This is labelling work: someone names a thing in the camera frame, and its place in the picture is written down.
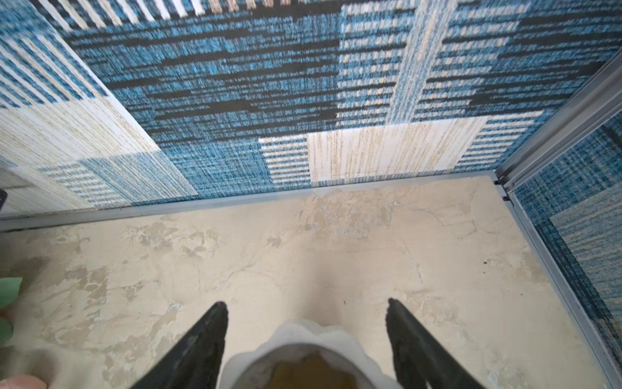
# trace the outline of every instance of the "marble floor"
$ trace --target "marble floor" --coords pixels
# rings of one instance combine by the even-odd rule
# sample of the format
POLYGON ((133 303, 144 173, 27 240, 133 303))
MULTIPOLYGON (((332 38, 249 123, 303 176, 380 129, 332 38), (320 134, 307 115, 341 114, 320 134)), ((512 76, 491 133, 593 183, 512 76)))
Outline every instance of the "marble floor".
POLYGON ((400 299, 488 388, 603 388, 489 177, 0 235, 24 278, 0 373, 127 388, 215 302, 224 360, 289 319, 339 324, 394 377, 400 299))

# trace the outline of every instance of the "green leaf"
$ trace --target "green leaf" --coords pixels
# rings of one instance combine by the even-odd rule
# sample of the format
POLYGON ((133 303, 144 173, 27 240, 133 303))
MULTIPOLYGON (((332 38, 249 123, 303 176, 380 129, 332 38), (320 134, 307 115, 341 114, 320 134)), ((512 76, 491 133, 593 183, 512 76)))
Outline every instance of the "green leaf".
POLYGON ((22 278, 0 278, 0 309, 4 309, 10 305, 19 294, 19 286, 22 284, 22 278))
POLYGON ((13 328, 7 319, 0 317, 0 343, 5 343, 13 336, 13 328))

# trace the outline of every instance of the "striped wall pattern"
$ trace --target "striped wall pattern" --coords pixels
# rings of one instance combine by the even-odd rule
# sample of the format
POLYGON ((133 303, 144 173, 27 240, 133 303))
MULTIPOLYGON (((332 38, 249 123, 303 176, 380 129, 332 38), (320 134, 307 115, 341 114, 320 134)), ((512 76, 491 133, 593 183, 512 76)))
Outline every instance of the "striped wall pattern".
POLYGON ((622 113, 516 196, 622 370, 622 113))
POLYGON ((0 217, 493 169, 622 47, 600 0, 0 11, 0 217))
POLYGON ((270 180, 277 187, 310 187, 309 149, 304 135, 260 138, 270 180))

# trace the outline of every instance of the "blue patterned wall panel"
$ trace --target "blue patterned wall panel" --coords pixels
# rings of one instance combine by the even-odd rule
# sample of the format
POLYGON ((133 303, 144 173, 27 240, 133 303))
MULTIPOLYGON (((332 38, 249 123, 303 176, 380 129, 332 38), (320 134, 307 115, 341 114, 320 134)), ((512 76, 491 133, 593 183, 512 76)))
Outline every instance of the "blue patterned wall panel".
POLYGON ((622 113, 516 189, 622 369, 622 113))
POLYGON ((3 217, 198 197, 28 2, 0 11, 3 217))
POLYGON ((38 199, 7 216, 492 169, 622 46, 617 1, 2 7, 0 155, 38 199))

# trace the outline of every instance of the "metal trim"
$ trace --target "metal trim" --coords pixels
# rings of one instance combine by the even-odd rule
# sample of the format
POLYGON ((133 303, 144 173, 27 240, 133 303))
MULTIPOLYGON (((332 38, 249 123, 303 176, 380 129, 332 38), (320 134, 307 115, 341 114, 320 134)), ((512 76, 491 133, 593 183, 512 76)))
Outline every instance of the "metal trim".
POLYGON ((622 49, 495 170, 508 191, 622 110, 622 49))
POLYGON ((557 292, 564 308, 566 308, 569 316, 577 325, 583 340, 586 342, 591 351, 592 357, 594 358, 596 364, 601 368, 601 371, 606 378, 608 388, 621 389, 622 376, 620 375, 620 371, 613 361, 613 358, 607 351, 605 343, 601 339, 596 327, 592 324, 592 321, 587 316, 587 313, 585 313, 585 310, 581 306, 577 296, 572 291, 572 288, 564 277, 562 271, 557 266, 553 256, 544 245, 542 238, 534 228, 520 201, 516 198, 516 195, 513 192, 510 192, 509 198, 511 199, 511 202, 506 201, 506 205, 508 206, 510 213, 514 217, 518 228, 520 228, 534 255, 547 273, 549 281, 551 285, 553 285, 555 292, 557 292))
POLYGON ((349 192, 352 190, 369 190, 386 186, 400 186, 425 184, 433 181, 450 179, 460 179, 468 177, 489 176, 496 180, 492 170, 440 174, 436 176, 421 176, 396 180, 383 180, 372 182, 361 182, 358 184, 336 185, 330 187, 312 187, 306 189, 284 190, 282 192, 269 192, 251 195, 241 195, 232 197, 221 197, 218 199, 190 200, 174 203, 163 203, 154 205, 141 205, 137 207, 125 207, 114 209, 103 209, 81 212, 63 212, 51 215, 36 215, 31 217, 11 218, 0 220, 0 232, 15 230, 30 230, 34 228, 54 227, 59 225, 79 224, 100 222, 103 220, 114 220, 120 218, 163 215, 166 213, 188 212, 201 209, 229 207, 232 205, 252 204, 263 201, 294 199, 298 197, 308 197, 316 195, 327 195, 337 192, 349 192))

